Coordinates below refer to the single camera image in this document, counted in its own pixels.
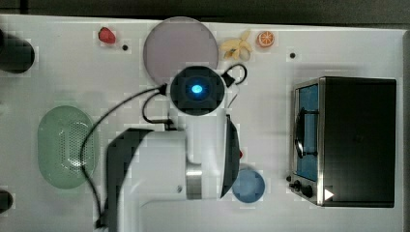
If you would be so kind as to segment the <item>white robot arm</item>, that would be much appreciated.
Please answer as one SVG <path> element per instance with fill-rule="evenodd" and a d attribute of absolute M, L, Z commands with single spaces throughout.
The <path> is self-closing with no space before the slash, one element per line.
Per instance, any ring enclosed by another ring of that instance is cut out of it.
<path fill-rule="evenodd" d="M 221 199 L 239 172 L 237 130 L 226 109 L 239 82 L 203 66 L 180 71 L 165 86 L 170 127 L 129 128 L 106 148 L 106 200 L 101 222 L 109 232 L 143 232 L 150 202 Z"/>

